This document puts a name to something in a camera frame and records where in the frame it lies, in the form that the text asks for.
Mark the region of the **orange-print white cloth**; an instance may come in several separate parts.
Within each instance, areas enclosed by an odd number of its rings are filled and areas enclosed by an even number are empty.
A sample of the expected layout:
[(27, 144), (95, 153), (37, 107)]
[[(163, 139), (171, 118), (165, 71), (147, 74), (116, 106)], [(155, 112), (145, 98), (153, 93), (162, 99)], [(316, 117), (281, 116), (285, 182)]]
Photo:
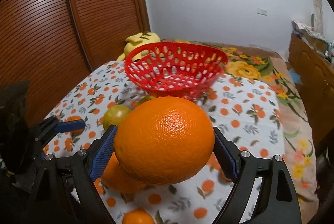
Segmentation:
[[(45, 154), (71, 156), (104, 133), (102, 120), (112, 106), (137, 107), (145, 93), (126, 76), (122, 62), (111, 61), (88, 75), (54, 109), (63, 121), (82, 119), (81, 134), (57, 134)], [(198, 105), (212, 124), (241, 150), (259, 158), (284, 153), (280, 111), (274, 92), (260, 81), (221, 75)], [(124, 215), (142, 208), (154, 223), (212, 223), (229, 196), (233, 183), (227, 181), (215, 157), (191, 179), (179, 184), (147, 187), (127, 195), (95, 182), (98, 193), (116, 223)]]

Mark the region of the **red perforated plastic basket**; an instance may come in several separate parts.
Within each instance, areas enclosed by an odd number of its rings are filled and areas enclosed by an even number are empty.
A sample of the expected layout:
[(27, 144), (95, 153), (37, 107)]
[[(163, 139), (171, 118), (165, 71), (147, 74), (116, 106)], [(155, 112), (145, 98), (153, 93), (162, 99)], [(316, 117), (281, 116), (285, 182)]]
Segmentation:
[(129, 80), (148, 94), (193, 101), (224, 73), (228, 60), (211, 46), (156, 42), (135, 48), (124, 66)]

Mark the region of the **wooden louvered wardrobe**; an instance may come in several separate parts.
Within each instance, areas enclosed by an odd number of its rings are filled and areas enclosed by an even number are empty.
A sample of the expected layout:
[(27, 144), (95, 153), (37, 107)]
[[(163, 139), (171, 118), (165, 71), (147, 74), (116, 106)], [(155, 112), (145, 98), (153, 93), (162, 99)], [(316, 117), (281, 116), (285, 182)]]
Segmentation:
[(145, 0), (1, 0), (1, 85), (29, 82), (25, 120), (35, 125), (148, 30)]

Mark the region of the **yellow plush toy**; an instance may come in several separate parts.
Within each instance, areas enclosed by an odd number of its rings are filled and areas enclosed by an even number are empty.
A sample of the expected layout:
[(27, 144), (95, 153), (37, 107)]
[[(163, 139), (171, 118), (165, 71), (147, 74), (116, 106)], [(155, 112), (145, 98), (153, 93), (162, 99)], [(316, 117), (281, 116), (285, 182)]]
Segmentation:
[(123, 49), (123, 53), (117, 58), (117, 61), (124, 61), (128, 54), (135, 48), (149, 43), (160, 42), (160, 37), (156, 33), (152, 32), (140, 32), (136, 35), (126, 38), (126, 45)]

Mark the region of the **dull green fruit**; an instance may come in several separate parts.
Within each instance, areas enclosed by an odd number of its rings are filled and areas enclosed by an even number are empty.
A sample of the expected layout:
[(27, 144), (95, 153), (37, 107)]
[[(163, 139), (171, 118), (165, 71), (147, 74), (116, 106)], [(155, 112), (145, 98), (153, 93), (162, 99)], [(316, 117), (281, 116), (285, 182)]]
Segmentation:
[(156, 97), (152, 96), (152, 95), (147, 95), (145, 97), (143, 97), (142, 99), (140, 99), (138, 101), (138, 106), (142, 105), (143, 103), (147, 102), (147, 101), (150, 101), (152, 99), (155, 99)]

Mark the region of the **white wall switch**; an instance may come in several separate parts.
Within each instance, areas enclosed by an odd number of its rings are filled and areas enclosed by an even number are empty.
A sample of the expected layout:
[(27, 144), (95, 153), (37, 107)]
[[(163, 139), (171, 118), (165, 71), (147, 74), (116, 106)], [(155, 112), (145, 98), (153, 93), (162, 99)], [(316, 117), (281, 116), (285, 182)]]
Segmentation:
[(259, 14), (259, 15), (266, 16), (267, 15), (267, 10), (262, 9), (262, 8), (257, 8), (256, 13)]

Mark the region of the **yellow-green round fruit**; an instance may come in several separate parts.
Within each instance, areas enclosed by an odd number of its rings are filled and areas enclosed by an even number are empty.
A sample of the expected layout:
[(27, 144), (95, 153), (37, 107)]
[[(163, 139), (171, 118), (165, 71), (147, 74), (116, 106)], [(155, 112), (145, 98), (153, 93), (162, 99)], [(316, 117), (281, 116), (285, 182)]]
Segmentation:
[(119, 127), (125, 118), (129, 115), (131, 109), (124, 105), (114, 105), (105, 112), (102, 126), (106, 131), (110, 125)]

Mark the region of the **small tangerine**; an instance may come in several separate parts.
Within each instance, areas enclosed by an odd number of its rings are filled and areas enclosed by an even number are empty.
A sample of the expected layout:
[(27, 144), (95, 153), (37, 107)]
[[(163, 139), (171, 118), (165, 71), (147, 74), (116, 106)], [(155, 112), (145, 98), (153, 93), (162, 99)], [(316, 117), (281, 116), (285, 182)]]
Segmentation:
[(143, 208), (137, 208), (123, 216), (122, 224), (155, 224), (155, 222)]
[(67, 132), (70, 132), (73, 135), (79, 135), (85, 129), (85, 121), (77, 115), (69, 116), (66, 119), (66, 123), (68, 123), (66, 128)]

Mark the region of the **large orange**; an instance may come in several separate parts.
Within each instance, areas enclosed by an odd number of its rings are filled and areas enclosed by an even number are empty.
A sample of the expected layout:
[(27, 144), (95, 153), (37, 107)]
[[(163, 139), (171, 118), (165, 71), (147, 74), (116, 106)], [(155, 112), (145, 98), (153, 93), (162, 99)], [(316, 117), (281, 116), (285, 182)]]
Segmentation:
[(101, 176), (101, 180), (109, 188), (113, 188), (123, 194), (134, 194), (145, 188), (145, 184), (129, 177), (122, 170), (115, 153), (111, 155), (104, 173)]
[(130, 112), (117, 130), (114, 151), (128, 176), (164, 185), (196, 175), (214, 143), (213, 125), (202, 108), (184, 98), (160, 97)]

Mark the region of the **clutter on cabinet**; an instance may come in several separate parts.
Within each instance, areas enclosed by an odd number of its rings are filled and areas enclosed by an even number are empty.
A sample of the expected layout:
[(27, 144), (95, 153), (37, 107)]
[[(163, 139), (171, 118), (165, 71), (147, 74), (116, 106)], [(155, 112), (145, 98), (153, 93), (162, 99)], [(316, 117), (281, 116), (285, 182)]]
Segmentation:
[(300, 21), (292, 20), (292, 28), (294, 36), (301, 39), (326, 61), (333, 63), (333, 43), (327, 41), (321, 33), (315, 32), (312, 27)]

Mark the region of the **wooden side cabinet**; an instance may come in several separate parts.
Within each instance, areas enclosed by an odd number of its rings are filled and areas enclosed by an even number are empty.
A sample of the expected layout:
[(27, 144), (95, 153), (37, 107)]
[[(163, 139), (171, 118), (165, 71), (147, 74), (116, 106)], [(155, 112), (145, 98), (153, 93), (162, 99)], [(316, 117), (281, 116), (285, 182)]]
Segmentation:
[(333, 66), (303, 40), (291, 35), (288, 61), (300, 75), (299, 89), (317, 150), (333, 138)]

